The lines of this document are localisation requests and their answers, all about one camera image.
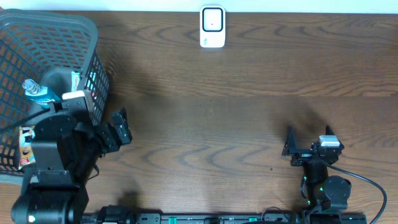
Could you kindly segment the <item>cream snack bag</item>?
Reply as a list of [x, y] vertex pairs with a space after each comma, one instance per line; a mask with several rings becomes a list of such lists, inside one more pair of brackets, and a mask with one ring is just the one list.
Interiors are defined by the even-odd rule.
[[35, 163], [35, 156], [32, 150], [34, 138], [34, 126], [21, 126], [19, 128], [19, 170], [24, 166]]

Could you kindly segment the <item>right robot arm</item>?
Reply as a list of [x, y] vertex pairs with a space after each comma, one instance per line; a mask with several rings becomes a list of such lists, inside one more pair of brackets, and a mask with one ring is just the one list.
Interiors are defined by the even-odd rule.
[[328, 167], [338, 161], [343, 149], [329, 126], [307, 149], [297, 147], [293, 129], [288, 129], [282, 155], [291, 157], [291, 166], [303, 168], [302, 196], [308, 200], [308, 208], [297, 216], [303, 223], [342, 222], [341, 212], [348, 208], [351, 182], [330, 176]]

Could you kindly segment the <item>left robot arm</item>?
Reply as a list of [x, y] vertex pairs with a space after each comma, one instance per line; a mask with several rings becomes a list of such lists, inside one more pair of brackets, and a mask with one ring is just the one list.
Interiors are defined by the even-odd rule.
[[58, 111], [39, 121], [34, 133], [35, 166], [24, 172], [12, 221], [81, 223], [89, 201], [86, 183], [96, 161], [132, 141], [126, 110], [96, 126], [86, 111]]

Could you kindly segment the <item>blue mouthwash bottle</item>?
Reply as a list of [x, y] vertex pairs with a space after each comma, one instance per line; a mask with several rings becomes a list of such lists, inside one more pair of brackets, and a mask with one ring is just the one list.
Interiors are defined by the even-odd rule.
[[62, 100], [51, 88], [39, 85], [33, 79], [24, 80], [22, 87], [25, 89], [25, 97], [44, 109], [50, 108], [51, 103]]

